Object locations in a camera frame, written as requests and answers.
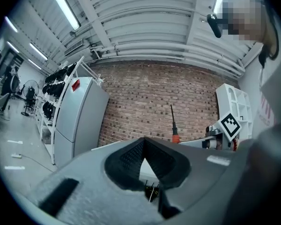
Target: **standing fan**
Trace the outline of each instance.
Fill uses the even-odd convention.
[[[27,107],[33,109],[34,95],[37,95],[39,92],[38,83],[34,80],[29,80],[24,85],[23,94],[26,97],[25,111],[21,112],[22,115],[29,117],[29,114],[26,113]]]

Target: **refrigerator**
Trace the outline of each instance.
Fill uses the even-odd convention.
[[[72,85],[79,80],[80,85]],[[109,95],[92,77],[73,78],[63,97],[54,134],[54,160],[61,167],[96,148]]]

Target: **gray floor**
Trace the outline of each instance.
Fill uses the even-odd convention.
[[[39,140],[39,132],[33,116],[21,115],[24,102],[10,100],[10,121],[0,119],[0,173],[11,189],[26,195],[41,180],[57,169],[52,165],[50,155]],[[22,141],[23,144],[8,142]],[[11,154],[23,154],[37,162],[22,157],[13,158]],[[6,170],[5,166],[24,166],[24,170]]]

